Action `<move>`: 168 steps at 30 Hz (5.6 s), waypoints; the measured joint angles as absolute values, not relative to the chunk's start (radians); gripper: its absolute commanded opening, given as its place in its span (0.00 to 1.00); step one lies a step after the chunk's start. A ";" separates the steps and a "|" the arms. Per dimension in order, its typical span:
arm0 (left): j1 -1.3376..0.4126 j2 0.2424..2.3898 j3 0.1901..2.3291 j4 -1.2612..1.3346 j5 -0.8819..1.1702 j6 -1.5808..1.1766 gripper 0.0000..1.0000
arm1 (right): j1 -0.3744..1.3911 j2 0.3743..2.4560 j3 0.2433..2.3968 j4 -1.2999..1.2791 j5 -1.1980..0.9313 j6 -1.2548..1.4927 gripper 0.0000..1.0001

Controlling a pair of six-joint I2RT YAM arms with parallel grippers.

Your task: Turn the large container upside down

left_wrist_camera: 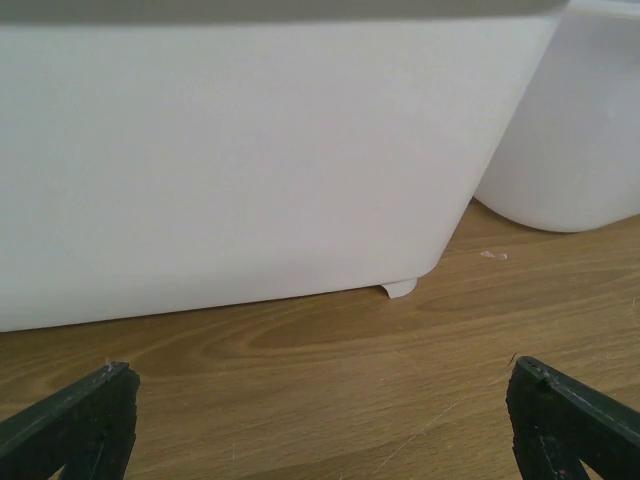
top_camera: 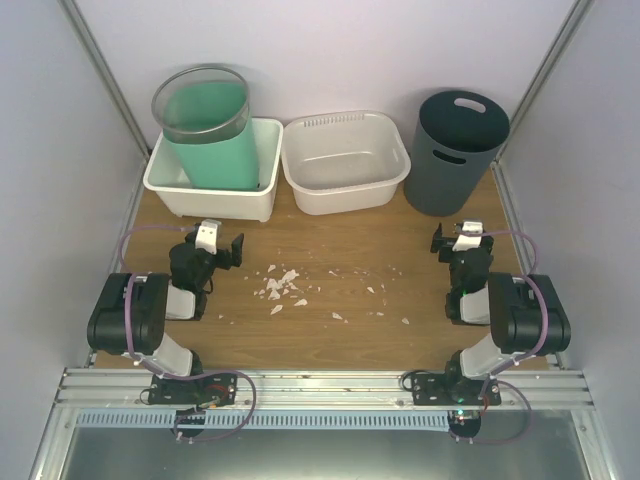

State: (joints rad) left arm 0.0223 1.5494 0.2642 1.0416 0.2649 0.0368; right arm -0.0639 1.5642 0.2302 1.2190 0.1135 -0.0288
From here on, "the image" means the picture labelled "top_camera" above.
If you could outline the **white rectangular tub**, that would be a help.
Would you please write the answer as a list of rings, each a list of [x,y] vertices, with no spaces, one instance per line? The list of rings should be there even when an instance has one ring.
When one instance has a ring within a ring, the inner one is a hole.
[[[188,180],[177,154],[159,137],[146,167],[144,187],[157,194],[178,217],[236,219],[266,222],[275,203],[284,127],[276,119],[255,118],[254,138],[259,160],[255,190],[196,189]]]

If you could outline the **dark grey round bin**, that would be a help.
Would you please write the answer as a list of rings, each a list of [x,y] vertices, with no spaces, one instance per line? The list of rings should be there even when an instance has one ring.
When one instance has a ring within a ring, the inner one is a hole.
[[[409,204],[436,217],[460,211],[509,134],[507,113],[483,95],[444,90],[427,98],[419,109],[404,182]]]

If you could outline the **green plastic bin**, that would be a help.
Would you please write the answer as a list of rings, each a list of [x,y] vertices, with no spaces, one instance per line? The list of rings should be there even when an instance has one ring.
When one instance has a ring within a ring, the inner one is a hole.
[[[229,140],[196,145],[177,144],[164,138],[178,155],[193,187],[214,190],[258,187],[259,160],[251,115],[244,130]]]

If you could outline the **translucent white wash basin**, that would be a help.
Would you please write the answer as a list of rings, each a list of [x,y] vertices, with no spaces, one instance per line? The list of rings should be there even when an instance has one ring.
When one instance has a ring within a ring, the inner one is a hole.
[[[316,216],[387,204],[411,168],[395,123],[366,110],[290,122],[281,162],[296,205]]]

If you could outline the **silver wire mesh bin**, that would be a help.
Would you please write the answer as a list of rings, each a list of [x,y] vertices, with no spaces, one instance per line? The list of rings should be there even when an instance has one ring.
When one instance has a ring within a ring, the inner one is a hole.
[[[209,144],[239,135],[250,119],[250,93],[237,72],[204,64],[165,80],[151,101],[164,136],[177,144]]]

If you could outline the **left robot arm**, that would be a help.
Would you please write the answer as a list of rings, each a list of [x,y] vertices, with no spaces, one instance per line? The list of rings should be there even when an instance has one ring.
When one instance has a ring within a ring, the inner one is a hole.
[[[87,325],[91,349],[124,356],[160,378],[185,404],[203,398],[206,380],[196,353],[166,332],[168,321],[198,321],[213,292],[213,275],[242,265],[245,236],[228,248],[219,243],[221,223],[182,227],[184,240],[169,250],[169,273],[109,275]]]

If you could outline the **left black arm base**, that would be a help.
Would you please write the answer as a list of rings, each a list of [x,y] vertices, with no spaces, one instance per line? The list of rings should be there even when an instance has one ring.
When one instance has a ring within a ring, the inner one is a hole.
[[[139,400],[144,405],[183,405],[198,408],[233,405],[238,377],[222,373],[199,380],[177,380],[153,375]]]

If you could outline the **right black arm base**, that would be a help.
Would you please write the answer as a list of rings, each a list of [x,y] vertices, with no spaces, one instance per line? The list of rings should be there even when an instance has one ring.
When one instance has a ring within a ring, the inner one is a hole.
[[[498,406],[502,403],[495,381],[483,390],[483,380],[426,370],[405,372],[399,379],[417,406]]]

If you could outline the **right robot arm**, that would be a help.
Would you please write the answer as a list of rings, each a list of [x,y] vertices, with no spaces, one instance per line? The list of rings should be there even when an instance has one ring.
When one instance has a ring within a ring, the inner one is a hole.
[[[433,233],[430,251],[449,267],[450,290],[445,314],[457,325],[487,326],[489,333],[447,362],[444,396],[464,405],[504,370],[532,357],[562,352],[571,326],[553,282],[546,275],[493,272],[494,232],[481,222],[455,225]]]

